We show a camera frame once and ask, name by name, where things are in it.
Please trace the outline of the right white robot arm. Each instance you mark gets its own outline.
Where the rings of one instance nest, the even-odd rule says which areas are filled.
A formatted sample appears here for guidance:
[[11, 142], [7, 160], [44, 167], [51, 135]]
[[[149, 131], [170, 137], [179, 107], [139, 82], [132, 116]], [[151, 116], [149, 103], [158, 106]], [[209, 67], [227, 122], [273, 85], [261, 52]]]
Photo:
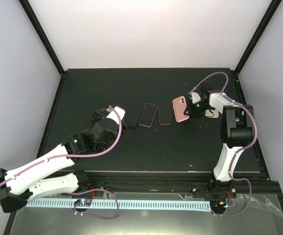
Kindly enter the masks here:
[[185, 100], [185, 114], [201, 115], [207, 110], [221, 114], [220, 138], [223, 146], [206, 190], [211, 198], [223, 198], [232, 189], [234, 170], [241, 154], [257, 139], [253, 107], [234, 101], [220, 90], [190, 91]]

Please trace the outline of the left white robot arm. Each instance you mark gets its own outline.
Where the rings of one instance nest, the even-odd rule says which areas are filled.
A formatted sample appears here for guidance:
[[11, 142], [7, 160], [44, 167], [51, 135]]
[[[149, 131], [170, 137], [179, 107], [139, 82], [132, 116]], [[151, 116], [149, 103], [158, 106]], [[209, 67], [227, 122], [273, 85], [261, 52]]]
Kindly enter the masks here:
[[0, 168], [2, 211], [15, 212], [31, 201], [54, 194], [87, 194], [90, 184], [83, 172], [55, 178], [49, 176], [85, 158], [100, 157], [110, 152], [125, 130], [125, 112], [119, 106], [97, 110], [90, 128], [71, 135], [45, 155], [13, 170]]

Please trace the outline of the phone with red edge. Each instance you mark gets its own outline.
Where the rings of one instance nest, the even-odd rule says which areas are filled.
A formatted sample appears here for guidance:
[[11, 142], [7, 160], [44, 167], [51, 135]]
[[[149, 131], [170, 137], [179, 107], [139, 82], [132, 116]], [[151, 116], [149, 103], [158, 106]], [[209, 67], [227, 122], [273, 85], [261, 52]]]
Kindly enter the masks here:
[[168, 102], [160, 102], [158, 104], [158, 117], [160, 125], [172, 124], [171, 105]]

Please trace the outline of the black phone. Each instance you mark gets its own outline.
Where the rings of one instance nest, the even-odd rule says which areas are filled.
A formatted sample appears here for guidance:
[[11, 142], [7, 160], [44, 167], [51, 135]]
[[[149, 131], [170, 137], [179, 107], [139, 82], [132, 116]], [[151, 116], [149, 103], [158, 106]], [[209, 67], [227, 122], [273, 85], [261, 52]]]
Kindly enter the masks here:
[[157, 105], [146, 103], [141, 114], [139, 125], [151, 127], [157, 111]]

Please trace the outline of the pink phone case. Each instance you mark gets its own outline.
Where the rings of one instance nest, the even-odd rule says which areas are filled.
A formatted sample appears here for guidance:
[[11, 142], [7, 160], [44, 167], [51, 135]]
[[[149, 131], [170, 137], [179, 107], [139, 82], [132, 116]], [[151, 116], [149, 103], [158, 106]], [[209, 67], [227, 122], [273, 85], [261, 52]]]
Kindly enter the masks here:
[[187, 104], [184, 96], [175, 98], [172, 105], [176, 122], [180, 123], [189, 119], [189, 115], [186, 113]]

